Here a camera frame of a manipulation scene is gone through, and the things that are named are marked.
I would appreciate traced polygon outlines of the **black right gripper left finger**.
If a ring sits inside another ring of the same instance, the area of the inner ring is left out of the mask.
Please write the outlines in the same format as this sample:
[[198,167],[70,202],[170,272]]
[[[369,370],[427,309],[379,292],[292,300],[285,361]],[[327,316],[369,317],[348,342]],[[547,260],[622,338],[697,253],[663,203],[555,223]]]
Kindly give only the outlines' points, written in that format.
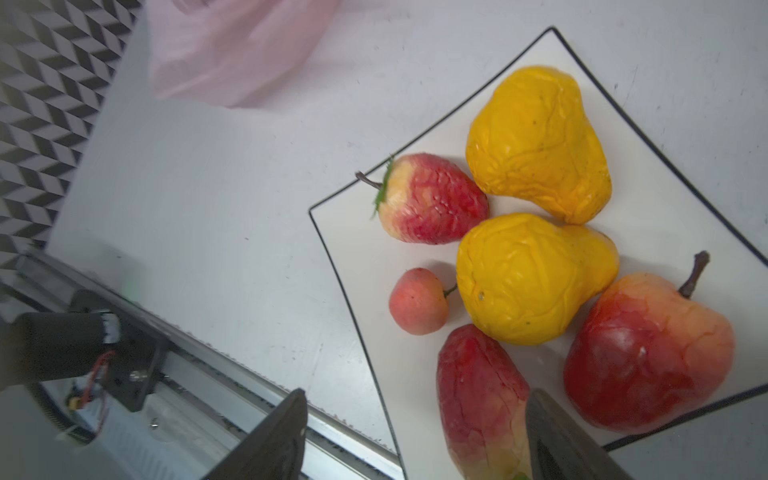
[[300,477],[306,448],[308,402],[292,391],[204,479],[277,479]]

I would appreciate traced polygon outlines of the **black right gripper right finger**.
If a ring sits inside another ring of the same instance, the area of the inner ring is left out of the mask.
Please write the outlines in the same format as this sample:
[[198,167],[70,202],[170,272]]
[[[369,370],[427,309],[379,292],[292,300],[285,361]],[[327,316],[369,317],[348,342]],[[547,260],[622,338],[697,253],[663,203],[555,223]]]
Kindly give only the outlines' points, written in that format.
[[531,391],[525,422],[534,479],[631,479],[544,390]]

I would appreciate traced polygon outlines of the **small fake strawberry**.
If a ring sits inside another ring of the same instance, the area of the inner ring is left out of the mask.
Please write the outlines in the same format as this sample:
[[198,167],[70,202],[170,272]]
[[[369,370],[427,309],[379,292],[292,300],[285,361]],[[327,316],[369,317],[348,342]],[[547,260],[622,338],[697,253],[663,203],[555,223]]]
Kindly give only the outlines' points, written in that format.
[[499,342],[472,324],[455,329],[439,352],[436,383],[447,449],[463,478],[533,477],[531,389]]

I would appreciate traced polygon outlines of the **red yellow fake pear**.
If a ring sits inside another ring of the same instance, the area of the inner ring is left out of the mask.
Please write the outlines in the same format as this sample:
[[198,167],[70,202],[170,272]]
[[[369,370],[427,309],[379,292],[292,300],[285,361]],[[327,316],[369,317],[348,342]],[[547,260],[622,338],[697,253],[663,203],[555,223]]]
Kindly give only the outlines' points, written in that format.
[[589,424],[644,434],[702,406],[730,372],[730,321],[693,300],[710,261],[697,253],[676,286],[648,272],[626,275],[591,308],[567,355],[563,381]]

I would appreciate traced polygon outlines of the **yellow fake citrus fruit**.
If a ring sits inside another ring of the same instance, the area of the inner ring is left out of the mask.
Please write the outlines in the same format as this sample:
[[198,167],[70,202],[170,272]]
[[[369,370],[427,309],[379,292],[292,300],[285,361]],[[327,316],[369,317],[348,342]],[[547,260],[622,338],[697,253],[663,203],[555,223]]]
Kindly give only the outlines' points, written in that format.
[[497,341],[523,346],[561,336],[619,267],[606,235],[529,213],[481,222],[462,238],[456,259],[458,291],[472,323]]

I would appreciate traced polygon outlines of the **small pink fake peach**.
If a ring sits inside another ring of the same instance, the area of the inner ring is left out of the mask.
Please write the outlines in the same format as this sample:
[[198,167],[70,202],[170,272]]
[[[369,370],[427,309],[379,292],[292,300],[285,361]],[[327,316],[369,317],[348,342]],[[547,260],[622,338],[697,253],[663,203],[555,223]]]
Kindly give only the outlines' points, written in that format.
[[448,297],[457,289],[444,289],[437,275],[426,268],[406,271],[389,297],[389,312],[405,332],[423,336],[440,330],[448,321]]

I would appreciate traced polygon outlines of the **red fake strawberry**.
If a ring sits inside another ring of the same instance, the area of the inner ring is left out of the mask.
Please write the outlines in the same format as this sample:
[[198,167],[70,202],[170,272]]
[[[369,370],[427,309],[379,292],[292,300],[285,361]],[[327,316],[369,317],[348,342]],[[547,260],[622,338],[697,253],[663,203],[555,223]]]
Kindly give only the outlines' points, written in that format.
[[358,171],[375,188],[375,214],[384,231],[406,243],[442,245],[461,240],[490,217],[485,193],[456,164],[418,153],[390,158],[381,181]]

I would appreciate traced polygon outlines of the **yellow fake lemon with stem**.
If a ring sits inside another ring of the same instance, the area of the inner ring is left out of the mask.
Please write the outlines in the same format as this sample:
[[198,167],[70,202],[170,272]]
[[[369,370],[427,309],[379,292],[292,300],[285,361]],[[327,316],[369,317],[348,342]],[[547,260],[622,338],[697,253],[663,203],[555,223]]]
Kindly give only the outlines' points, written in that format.
[[502,81],[470,126],[465,157],[484,192],[532,202],[564,223],[588,223],[612,196],[580,87],[554,67],[524,67]]

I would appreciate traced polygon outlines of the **pink translucent plastic bag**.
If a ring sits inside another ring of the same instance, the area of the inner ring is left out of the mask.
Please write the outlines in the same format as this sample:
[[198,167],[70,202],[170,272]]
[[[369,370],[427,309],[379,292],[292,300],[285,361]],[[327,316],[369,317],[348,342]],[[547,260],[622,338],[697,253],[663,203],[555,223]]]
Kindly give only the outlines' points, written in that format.
[[149,1],[149,80],[159,99],[246,105],[312,54],[337,1]]

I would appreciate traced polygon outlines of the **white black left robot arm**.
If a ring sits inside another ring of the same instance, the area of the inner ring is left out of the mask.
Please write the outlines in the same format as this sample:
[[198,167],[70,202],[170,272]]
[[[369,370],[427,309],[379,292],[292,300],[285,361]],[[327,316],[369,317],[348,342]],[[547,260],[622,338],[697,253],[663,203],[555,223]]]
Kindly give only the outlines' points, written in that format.
[[112,352],[106,392],[140,411],[160,380],[169,340],[139,313],[90,290],[65,312],[30,312],[1,327],[1,387],[83,376]]

